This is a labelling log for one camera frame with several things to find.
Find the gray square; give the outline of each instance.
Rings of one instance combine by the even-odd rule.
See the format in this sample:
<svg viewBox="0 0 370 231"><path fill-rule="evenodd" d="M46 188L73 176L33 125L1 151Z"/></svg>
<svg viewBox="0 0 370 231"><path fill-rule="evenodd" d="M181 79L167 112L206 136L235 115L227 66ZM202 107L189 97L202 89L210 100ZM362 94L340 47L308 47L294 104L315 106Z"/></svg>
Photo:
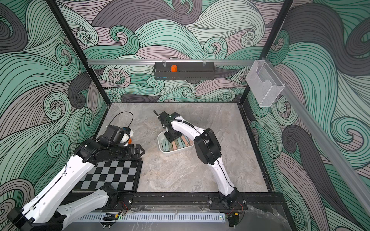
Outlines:
<svg viewBox="0 0 370 231"><path fill-rule="evenodd" d="M86 178L86 175L84 175L79 181L84 181Z"/></svg>
<svg viewBox="0 0 370 231"><path fill-rule="evenodd" d="M84 181L82 183L81 189L88 189L90 185L90 181Z"/></svg>
<svg viewBox="0 0 370 231"><path fill-rule="evenodd" d="M113 177L114 177L113 174L108 174L107 177L106 177L106 179L105 179L105 181L106 182L111 182L111 181L113 181Z"/></svg>
<svg viewBox="0 0 370 231"><path fill-rule="evenodd" d="M119 183L119 182L112 182L112 186L113 186L113 188L114 188L115 190L117 190L117 188L118 188L118 183Z"/></svg>
<svg viewBox="0 0 370 231"><path fill-rule="evenodd" d="M133 182L126 182L125 190L132 190L132 186L134 185Z"/></svg>
<svg viewBox="0 0 370 231"><path fill-rule="evenodd" d="M111 163L112 168L117 167L117 165L118 165L118 160L117 161L112 161L112 163Z"/></svg>
<svg viewBox="0 0 370 231"><path fill-rule="evenodd" d="M95 186L95 189L99 189L101 186L104 185L104 183L105 183L104 181L98 181L98 183Z"/></svg>
<svg viewBox="0 0 370 231"><path fill-rule="evenodd" d="M109 172L109 167L104 167L101 171L101 174L108 174Z"/></svg>
<svg viewBox="0 0 370 231"><path fill-rule="evenodd" d="M116 168L115 174L122 174L123 168Z"/></svg>
<svg viewBox="0 0 370 231"><path fill-rule="evenodd" d="M96 167L93 167L93 168L88 172L88 174L94 174L95 170L96 170Z"/></svg>
<svg viewBox="0 0 370 231"><path fill-rule="evenodd" d="M94 174L91 181L99 181L100 174Z"/></svg>
<svg viewBox="0 0 370 231"><path fill-rule="evenodd" d="M124 168L129 168L130 166L131 166L131 161L130 160L126 160L125 163L123 164Z"/></svg>
<svg viewBox="0 0 370 231"><path fill-rule="evenodd" d="M97 167L104 167L105 161L98 163Z"/></svg>
<svg viewBox="0 0 370 231"><path fill-rule="evenodd" d="M127 181L127 176L128 175L121 175L120 182L126 182Z"/></svg>
<svg viewBox="0 0 370 231"><path fill-rule="evenodd" d="M128 171L129 175L135 175L135 173L136 173L136 168L130 168L130 170Z"/></svg>

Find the transparent box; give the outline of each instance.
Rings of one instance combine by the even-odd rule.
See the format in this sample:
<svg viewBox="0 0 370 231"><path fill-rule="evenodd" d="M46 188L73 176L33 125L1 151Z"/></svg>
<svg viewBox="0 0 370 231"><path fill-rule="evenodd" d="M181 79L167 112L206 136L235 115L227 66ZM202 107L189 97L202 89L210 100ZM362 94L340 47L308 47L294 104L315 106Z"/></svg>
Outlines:
<svg viewBox="0 0 370 231"><path fill-rule="evenodd" d="M284 89L275 68L265 60L254 61L246 80L260 107L271 106Z"/></svg>

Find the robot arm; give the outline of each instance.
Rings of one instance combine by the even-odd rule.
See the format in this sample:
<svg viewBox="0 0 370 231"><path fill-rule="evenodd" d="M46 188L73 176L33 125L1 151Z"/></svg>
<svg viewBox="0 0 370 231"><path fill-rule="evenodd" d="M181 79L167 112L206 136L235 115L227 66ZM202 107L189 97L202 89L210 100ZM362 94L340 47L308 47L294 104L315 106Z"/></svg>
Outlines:
<svg viewBox="0 0 370 231"><path fill-rule="evenodd" d="M231 182L221 157L221 146L210 128L202 129L184 120L178 113L171 115L166 112L157 114L167 132L164 133L169 142L181 137L182 134L194 140L198 158L211 168L216 179L221 203L226 209L232 208L238 197L238 191Z"/></svg>
<svg viewBox="0 0 370 231"><path fill-rule="evenodd" d="M23 208L12 209L7 217L21 231L63 230L88 212L117 205L118 192L102 186L94 193L68 205L60 205L77 182L102 161L138 159L145 151L140 144L128 144L132 131L109 125L99 139L87 139L73 152L66 166Z"/></svg>

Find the aluminum rail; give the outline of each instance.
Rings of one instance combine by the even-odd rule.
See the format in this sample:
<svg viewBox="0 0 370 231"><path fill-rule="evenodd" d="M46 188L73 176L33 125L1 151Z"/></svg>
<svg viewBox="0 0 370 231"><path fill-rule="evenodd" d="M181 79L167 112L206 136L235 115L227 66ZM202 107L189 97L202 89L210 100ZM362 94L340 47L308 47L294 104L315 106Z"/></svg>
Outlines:
<svg viewBox="0 0 370 231"><path fill-rule="evenodd" d="M270 62L268 64L272 67L273 72L277 74L281 82L284 84L284 89L281 92L289 101L291 107L296 111L299 118L309 128L312 137L320 146L322 151L328 157L330 162L336 168L348 187L351 189L355 197L358 199L362 207L368 215L370 215L370 190L365 182L360 178L356 170L347 161L342 152L329 138L323 128L307 110L307 108L297 99L290 86L284 81L279 73L275 70Z"/></svg>
<svg viewBox="0 0 370 231"><path fill-rule="evenodd" d="M215 65L252 66L254 60L139 60L139 59L94 59L89 65L154 65L155 62L213 62Z"/></svg>

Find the orange block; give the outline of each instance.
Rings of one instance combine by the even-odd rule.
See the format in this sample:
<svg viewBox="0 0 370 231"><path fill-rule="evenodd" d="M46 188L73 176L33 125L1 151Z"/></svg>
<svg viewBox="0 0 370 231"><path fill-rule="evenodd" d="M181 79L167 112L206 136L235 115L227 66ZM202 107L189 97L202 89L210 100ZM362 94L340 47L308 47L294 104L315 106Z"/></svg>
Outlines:
<svg viewBox="0 0 370 231"><path fill-rule="evenodd" d="M176 65L171 66L171 72L177 72L177 66Z"/></svg>

